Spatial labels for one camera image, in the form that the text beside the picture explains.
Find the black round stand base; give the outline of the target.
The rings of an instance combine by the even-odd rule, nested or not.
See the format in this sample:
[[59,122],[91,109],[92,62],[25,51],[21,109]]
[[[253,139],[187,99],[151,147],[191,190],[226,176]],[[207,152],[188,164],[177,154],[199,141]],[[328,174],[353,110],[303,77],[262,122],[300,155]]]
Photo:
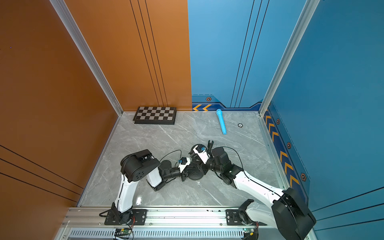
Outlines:
[[202,179],[205,175],[204,170],[199,167],[190,167],[187,169],[188,178],[193,181]]

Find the black stand pole with clip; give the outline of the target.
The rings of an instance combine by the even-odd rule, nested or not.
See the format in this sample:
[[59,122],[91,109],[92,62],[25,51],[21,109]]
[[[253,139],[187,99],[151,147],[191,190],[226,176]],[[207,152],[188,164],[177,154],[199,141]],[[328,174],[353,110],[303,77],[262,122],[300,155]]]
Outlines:
[[199,178],[202,175],[200,160],[197,158],[193,158],[192,163],[194,167],[193,175],[195,178]]

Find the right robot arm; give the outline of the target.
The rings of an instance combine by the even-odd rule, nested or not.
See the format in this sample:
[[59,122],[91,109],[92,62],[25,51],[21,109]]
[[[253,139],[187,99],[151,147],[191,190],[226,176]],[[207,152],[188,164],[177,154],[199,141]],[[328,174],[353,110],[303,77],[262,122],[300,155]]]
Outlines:
[[204,174],[214,172],[225,184],[253,196],[239,208],[244,224],[262,222],[279,230],[286,240],[303,240],[317,220],[301,194],[293,188],[275,188],[254,178],[243,166],[233,164],[225,147],[194,145],[189,152],[193,163]]

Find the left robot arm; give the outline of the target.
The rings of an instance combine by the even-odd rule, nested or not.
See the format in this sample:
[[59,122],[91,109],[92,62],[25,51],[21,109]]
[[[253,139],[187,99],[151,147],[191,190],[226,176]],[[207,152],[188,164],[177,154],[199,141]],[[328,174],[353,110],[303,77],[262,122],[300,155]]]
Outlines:
[[199,166],[190,158],[182,157],[173,166],[169,160],[158,160],[149,150],[129,154],[121,160],[121,184],[111,206],[111,218],[119,225],[134,223],[133,198],[142,179],[158,191],[176,178],[197,181],[203,176]]

